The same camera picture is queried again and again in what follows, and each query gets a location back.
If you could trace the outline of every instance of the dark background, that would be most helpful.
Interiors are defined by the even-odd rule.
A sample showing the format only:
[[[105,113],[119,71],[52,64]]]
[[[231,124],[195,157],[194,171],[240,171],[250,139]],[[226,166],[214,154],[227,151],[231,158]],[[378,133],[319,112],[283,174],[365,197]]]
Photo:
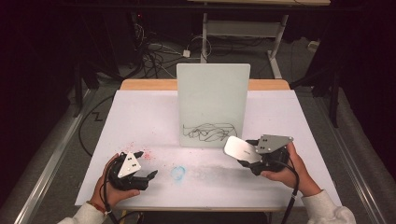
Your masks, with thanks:
[[[170,4],[184,2],[170,1]],[[329,62],[333,65],[330,71],[339,72],[341,87],[351,108],[393,177],[396,174],[392,166],[395,142],[392,135],[396,133],[394,3],[367,1],[367,7],[358,14],[293,15],[284,35],[286,41],[302,36],[311,40],[321,37],[307,75],[329,66]],[[0,204],[7,199],[29,160],[69,107],[67,94],[74,85],[76,63],[82,64],[81,74],[87,85],[95,88],[94,72],[102,70],[116,75],[118,64],[136,57],[131,53],[134,52],[131,50],[134,34],[128,30],[125,14],[91,12],[81,16],[52,8],[51,4],[45,0],[20,0],[8,2],[0,9],[3,93]],[[332,4],[347,7],[362,1],[332,1]],[[191,34],[201,29],[199,14],[198,17],[166,12],[142,15],[148,29],[181,41],[188,41]],[[169,25],[177,22],[178,26]],[[332,72],[323,73],[309,85],[330,86],[331,79],[327,77],[332,77]]]

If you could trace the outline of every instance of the table leg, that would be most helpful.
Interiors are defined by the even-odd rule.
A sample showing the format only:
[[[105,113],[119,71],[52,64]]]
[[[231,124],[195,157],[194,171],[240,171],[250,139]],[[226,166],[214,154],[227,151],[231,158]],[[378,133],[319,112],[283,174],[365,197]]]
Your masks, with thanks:
[[[207,63],[206,38],[207,38],[207,13],[204,13],[202,22],[202,50],[201,63]]]
[[[286,22],[288,21],[289,15],[284,15],[282,17],[282,22],[279,24],[279,27],[276,32],[276,39],[273,50],[268,50],[268,60],[271,64],[271,68],[273,70],[274,78],[282,78],[280,75],[279,66],[276,62],[276,53],[279,49],[280,41],[282,41],[283,32],[285,31]]]

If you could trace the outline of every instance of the blue stain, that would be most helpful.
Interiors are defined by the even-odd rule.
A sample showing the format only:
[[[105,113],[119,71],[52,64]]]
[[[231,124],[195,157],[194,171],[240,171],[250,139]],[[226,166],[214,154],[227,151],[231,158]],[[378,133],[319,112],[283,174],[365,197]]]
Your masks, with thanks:
[[[186,174],[186,169],[182,166],[175,167],[171,172],[172,178],[174,178],[176,181],[181,181],[184,177],[184,174]]]

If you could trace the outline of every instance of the black cable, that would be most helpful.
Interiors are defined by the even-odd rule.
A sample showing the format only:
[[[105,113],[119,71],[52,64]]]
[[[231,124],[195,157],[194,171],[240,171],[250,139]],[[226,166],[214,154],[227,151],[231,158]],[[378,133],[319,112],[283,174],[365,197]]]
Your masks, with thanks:
[[[178,63],[191,63],[191,62],[189,62],[189,61],[186,61],[186,62],[177,62],[177,63],[172,63],[172,64],[170,64],[170,65],[168,65],[168,66],[164,67],[164,69],[167,69],[167,68],[170,68],[170,67],[172,67],[172,66],[175,66],[175,65],[177,65]]]
[[[141,78],[151,78],[151,77],[154,77],[154,76],[156,76],[158,78],[158,75],[156,74],[156,71],[155,71],[155,73],[153,75],[149,76],[149,72],[151,70],[153,70],[153,69],[156,70],[156,64],[153,62],[153,60],[154,59],[152,59],[152,57],[150,57],[150,59],[147,59],[148,62],[151,62],[152,66],[145,65],[145,68],[148,68],[148,70],[145,69],[145,75],[143,77],[141,77]]]
[[[226,42],[230,45],[230,49],[229,49],[226,53],[217,54],[217,53],[214,52],[215,49],[216,49],[216,47],[223,47],[223,48],[226,48],[227,46],[216,45],[215,43],[213,43],[213,42],[215,42],[215,41],[210,40],[210,42],[212,43],[212,44],[211,44],[211,46],[212,46],[212,54],[213,54],[213,55],[216,55],[216,56],[226,56],[226,55],[229,55],[229,54],[231,54],[231,53],[233,52],[234,49],[243,49],[243,48],[247,48],[247,47],[257,47],[257,46],[259,46],[259,45],[266,39],[265,37],[263,37],[263,38],[254,38],[253,41],[252,41],[251,43],[245,44],[245,43],[242,43],[242,42],[246,42],[246,41],[250,41],[250,40],[246,40],[246,39],[220,38],[220,37],[218,37],[218,36],[210,36],[210,37],[212,37],[212,38],[214,38],[214,39],[217,39],[217,40],[226,41]]]
[[[82,142],[82,137],[81,137],[81,127],[84,124],[85,120],[87,119],[87,117],[93,112],[93,110],[95,110],[99,105],[101,105],[102,103],[104,103],[106,100],[113,98],[114,95],[108,96],[107,98],[103,99],[99,104],[97,104],[92,110],[90,110],[90,112],[88,112],[88,114],[85,116],[85,118],[82,120],[81,124],[78,127],[78,140],[79,143],[82,146],[82,149],[84,149],[84,151],[90,156],[92,157],[91,152],[88,151],[88,149],[84,146],[84,143]]]
[[[125,77],[124,77],[124,79],[127,79],[127,78],[130,78],[130,77],[133,77],[133,76],[135,76],[137,73],[139,73],[141,70],[142,70],[142,68],[143,68],[143,59],[139,62],[139,64],[136,66],[136,69],[135,70],[133,70],[132,72],[130,72],[128,75],[126,75]]]
[[[286,221],[288,220],[288,217],[289,217],[289,215],[290,215],[291,209],[292,209],[292,207],[293,207],[293,205],[294,205],[294,202],[295,202],[295,198],[296,198],[296,196],[297,196],[298,187],[299,187],[299,185],[300,185],[300,177],[298,176],[296,170],[295,170],[293,167],[287,165],[286,163],[283,163],[283,162],[281,162],[281,161],[271,161],[271,162],[274,162],[274,163],[283,165],[284,167],[286,167],[286,168],[288,168],[290,171],[292,171],[292,172],[294,173],[295,177],[296,177],[296,184],[295,184],[295,186],[294,186],[293,193],[291,194],[291,198],[290,198],[288,207],[287,207],[287,209],[286,209],[286,211],[285,211],[285,215],[283,216],[283,219],[282,219],[282,224],[285,224]]]
[[[145,220],[145,214],[142,212],[140,215],[141,215],[141,216],[140,216],[139,219],[136,221],[136,224],[143,224],[143,221]]]
[[[163,64],[163,56],[159,53],[151,52],[155,56],[155,61],[158,62],[158,64],[162,65]]]
[[[141,78],[147,77],[148,71],[146,70],[146,66],[143,66],[143,72],[145,73],[145,75]]]
[[[202,57],[205,59],[205,61],[207,62],[207,63],[209,63],[209,61],[207,60],[207,58],[204,56],[204,54],[201,52],[201,55],[202,55]]]
[[[173,59],[173,60],[170,60],[170,61],[167,61],[167,62],[163,62],[163,63],[172,63],[172,62],[180,60],[180,59],[185,59],[185,57],[179,57],[179,58],[176,58],[176,59]]]
[[[216,43],[215,40],[210,40],[210,43],[211,43],[210,46],[211,46],[211,50],[212,50],[211,54],[213,54],[213,55],[215,55],[215,56],[223,57],[223,56],[227,56],[227,55],[229,55],[229,54],[231,54],[231,53],[233,52],[233,41],[231,41],[231,40],[228,39],[228,38],[223,39],[223,38],[219,38],[219,37],[217,37],[217,36],[213,36],[213,37],[214,37],[214,39],[218,39],[218,40],[221,40],[221,41],[226,41],[226,42],[229,44],[229,46],[226,46],[226,45],[216,45],[216,44],[213,43],[213,42]],[[225,53],[218,54],[218,53],[215,53],[215,48],[220,48],[220,50],[224,49],[224,50],[227,50],[227,51],[226,51]]]
[[[100,186],[100,188],[99,188],[99,192],[102,192],[102,188],[103,188],[103,186],[104,186],[105,184],[102,184],[101,186]],[[102,194],[101,193],[99,193],[99,196],[100,196],[100,200],[102,200],[102,202],[105,204],[105,199],[103,199],[103,197],[102,197]]]
[[[116,217],[114,216],[113,212],[111,211],[110,204],[107,201],[107,179],[108,179],[108,174],[110,173],[110,169],[114,165],[115,162],[116,162],[116,160],[113,160],[107,166],[106,171],[105,171],[105,178],[103,180],[103,196],[104,196],[103,204],[105,205],[106,214],[110,217],[111,221],[114,224],[118,224],[119,222],[117,221]]]
[[[149,54],[148,56],[151,59],[152,66],[154,67],[155,77],[158,78],[157,64],[155,63],[155,59],[151,54]]]
[[[127,218],[128,216],[131,216],[133,214],[138,214],[138,219],[137,219],[137,223],[139,223],[139,220],[143,217],[143,213],[142,212],[129,212],[127,214],[125,214],[124,216],[120,217],[117,221],[118,223],[120,223],[123,219]]]

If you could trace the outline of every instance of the gray carpet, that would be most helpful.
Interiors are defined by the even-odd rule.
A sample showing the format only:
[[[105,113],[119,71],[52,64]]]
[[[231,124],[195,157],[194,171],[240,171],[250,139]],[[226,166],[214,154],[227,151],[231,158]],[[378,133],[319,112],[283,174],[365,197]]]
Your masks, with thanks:
[[[283,43],[281,45],[276,58],[282,76],[288,82],[302,77],[313,57],[313,53],[306,50],[306,45],[307,41],[304,39],[293,44]],[[168,46],[172,49],[183,50],[183,48],[172,45],[172,43],[169,43]],[[209,61],[212,63],[251,63],[252,78],[272,78],[271,69],[264,54],[264,51],[269,48],[271,48],[271,42],[263,41],[259,46],[236,49],[227,56],[220,56],[221,50],[217,50],[209,56]],[[125,73],[128,70],[128,67],[121,68],[121,71]],[[159,77],[170,78],[171,75],[176,75],[174,66],[167,68],[166,72],[162,70]],[[88,107],[86,111],[91,110],[91,108],[98,105],[103,99],[114,94],[119,86],[120,84],[117,82],[101,78],[100,88],[94,93],[92,102],[88,105],[86,104]],[[296,92],[343,205],[352,210],[360,224],[393,223],[393,220],[396,219],[393,212],[396,208],[395,182],[385,169],[381,160],[376,156],[361,126],[353,116],[353,112],[350,111],[347,98],[343,92],[340,92],[339,97],[337,113],[339,128],[336,130],[329,125],[329,121],[323,113],[323,105],[328,103],[328,99],[312,97],[309,88],[299,88]],[[99,113],[98,118],[96,118],[95,114],[90,114],[81,127],[82,142],[91,153],[94,151],[106,122],[106,115],[110,106],[111,99],[106,100],[94,110],[94,112]],[[71,105],[48,140],[37,151],[25,174],[21,177],[18,186],[13,190],[6,204],[2,207],[0,223],[15,222],[35,186],[35,182],[49,161],[53,149],[63,139],[64,131],[68,129],[73,119],[73,113],[74,107]],[[337,139],[337,134],[341,135],[342,144]],[[354,174],[349,172],[350,169],[348,169],[348,163],[344,159],[342,147],[347,147],[348,152],[354,158],[354,162],[364,180],[363,182],[366,183],[365,187],[372,193],[379,208],[377,213],[385,219],[384,221],[373,221],[372,215],[368,212],[371,208],[361,198],[361,192],[357,187],[359,183],[356,183],[351,178]],[[32,223],[56,223],[64,217],[73,216],[78,210],[74,206],[74,203],[91,158],[83,150],[78,140],[78,132],[71,138],[66,150],[67,152],[56,176],[53,178],[49,189],[45,192],[45,197],[32,217]],[[280,223],[282,217],[282,213],[275,213],[273,215],[273,223]],[[306,221],[307,215],[305,211],[293,211],[288,223],[306,223]]]

